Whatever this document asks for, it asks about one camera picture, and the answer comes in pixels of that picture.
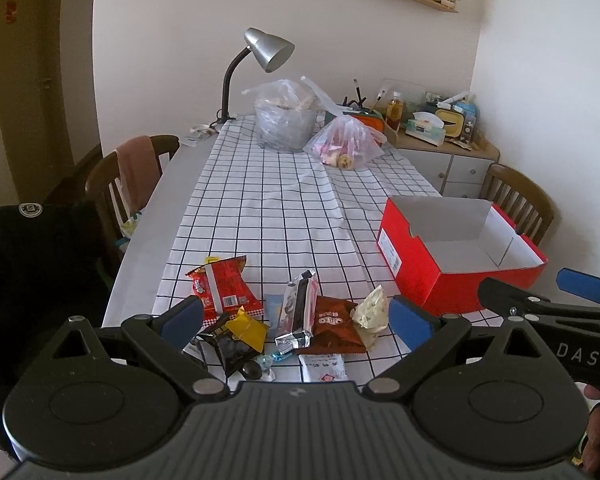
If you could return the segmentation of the person's right hand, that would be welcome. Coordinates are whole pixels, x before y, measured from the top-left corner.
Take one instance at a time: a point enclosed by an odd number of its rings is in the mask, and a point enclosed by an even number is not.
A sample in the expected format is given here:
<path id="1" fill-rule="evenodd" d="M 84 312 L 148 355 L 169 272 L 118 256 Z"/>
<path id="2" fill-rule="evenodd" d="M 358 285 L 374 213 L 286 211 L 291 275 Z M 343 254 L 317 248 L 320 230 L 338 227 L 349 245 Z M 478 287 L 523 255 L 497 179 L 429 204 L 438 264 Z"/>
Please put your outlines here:
<path id="1" fill-rule="evenodd" d="M 588 415 L 588 442 L 582 452 L 582 469 L 592 476 L 600 468 L 600 392 L 595 387 L 586 385 L 583 394 L 588 400 L 597 401 Z"/>

